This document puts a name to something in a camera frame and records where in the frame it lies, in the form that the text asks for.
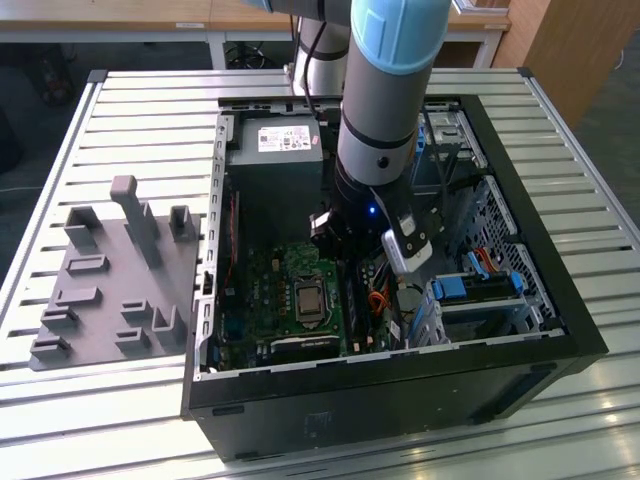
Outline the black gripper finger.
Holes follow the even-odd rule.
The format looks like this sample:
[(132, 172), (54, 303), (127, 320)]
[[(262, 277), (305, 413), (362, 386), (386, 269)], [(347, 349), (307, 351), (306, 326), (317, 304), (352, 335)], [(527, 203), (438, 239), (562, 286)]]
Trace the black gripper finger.
[(334, 210), (314, 213), (309, 217), (310, 240), (320, 253), (341, 253), (343, 250), (344, 222)]

